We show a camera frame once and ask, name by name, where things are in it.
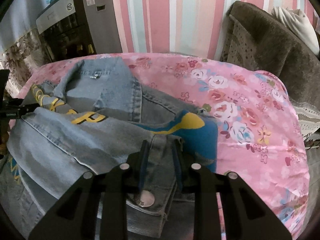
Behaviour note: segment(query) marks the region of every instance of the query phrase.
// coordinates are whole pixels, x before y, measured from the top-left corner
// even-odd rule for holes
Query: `gray appliance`
[[[112,0],[55,0],[36,24],[52,61],[122,52]]]

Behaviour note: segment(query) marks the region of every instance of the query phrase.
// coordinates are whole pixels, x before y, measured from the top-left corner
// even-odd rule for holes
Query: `silver screw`
[[[85,179],[91,179],[93,174],[90,171],[87,171],[85,174],[83,174],[83,177]]]
[[[236,174],[235,172],[230,172],[230,173],[228,174],[228,177],[229,177],[230,179],[236,179],[236,178],[238,178],[238,174]]]
[[[128,163],[122,163],[121,165],[120,165],[120,169],[121,170],[127,170],[127,169],[129,169],[130,168],[130,165],[128,164]]]
[[[193,163],[191,165],[191,168],[193,168],[194,170],[199,170],[201,169],[201,165],[199,163]]]

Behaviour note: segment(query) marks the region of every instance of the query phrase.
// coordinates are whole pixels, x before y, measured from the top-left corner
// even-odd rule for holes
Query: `sticker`
[[[94,0],[86,0],[86,1],[87,1],[87,6],[96,4]]]
[[[67,5],[67,10],[68,10],[68,11],[71,11],[71,10],[72,10],[72,8],[73,8],[72,3],[68,3],[68,5]]]

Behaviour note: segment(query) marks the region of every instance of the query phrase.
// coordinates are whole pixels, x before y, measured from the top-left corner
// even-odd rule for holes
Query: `white cloth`
[[[288,10],[288,8],[277,6],[272,9],[271,14],[302,40],[317,57],[319,56],[316,32],[303,11],[300,9]]]

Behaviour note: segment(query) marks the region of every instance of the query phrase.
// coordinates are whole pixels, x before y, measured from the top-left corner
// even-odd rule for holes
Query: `floral curtain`
[[[41,44],[37,29],[22,36],[0,56],[0,69],[10,70],[4,97],[16,98],[33,72],[49,62],[49,53]]]

